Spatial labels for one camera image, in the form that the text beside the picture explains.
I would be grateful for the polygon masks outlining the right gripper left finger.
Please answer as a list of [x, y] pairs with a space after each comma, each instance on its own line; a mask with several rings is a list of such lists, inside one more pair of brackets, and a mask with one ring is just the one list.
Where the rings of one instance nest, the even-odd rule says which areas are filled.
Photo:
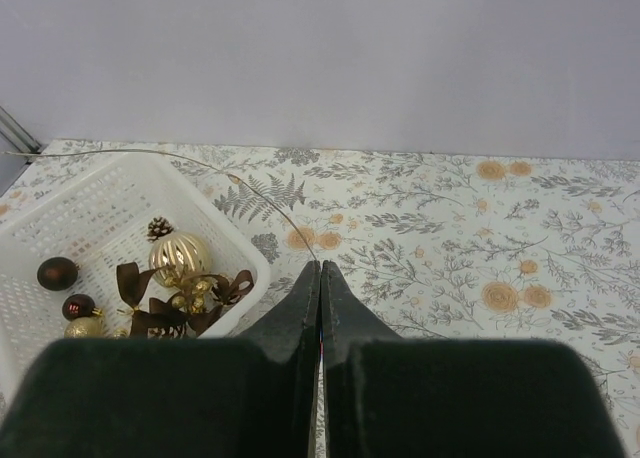
[[230, 338], [62, 339], [27, 371], [5, 457], [310, 457], [320, 265]]

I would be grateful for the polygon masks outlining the white plastic basket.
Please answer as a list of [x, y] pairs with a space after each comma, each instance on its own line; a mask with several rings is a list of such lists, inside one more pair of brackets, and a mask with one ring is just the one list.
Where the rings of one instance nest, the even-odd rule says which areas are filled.
[[[267, 292], [271, 267], [262, 253], [171, 163], [158, 155], [125, 153], [78, 175], [1, 226], [1, 390], [11, 401], [33, 360], [67, 326], [61, 306], [74, 294], [91, 296], [103, 311], [104, 331], [128, 326], [116, 283], [116, 267], [135, 262], [147, 269], [151, 245], [147, 225], [166, 218], [177, 230], [209, 246], [215, 273], [242, 270], [255, 286], [205, 331], [230, 333], [252, 314]], [[77, 281], [49, 291], [37, 281], [40, 264], [52, 257], [72, 260]]]

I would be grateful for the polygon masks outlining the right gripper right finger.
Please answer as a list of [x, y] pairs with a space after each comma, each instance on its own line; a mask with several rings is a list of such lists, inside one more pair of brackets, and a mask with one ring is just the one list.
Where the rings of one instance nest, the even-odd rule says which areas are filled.
[[322, 267], [331, 457], [621, 457], [587, 365], [541, 339], [409, 339]]

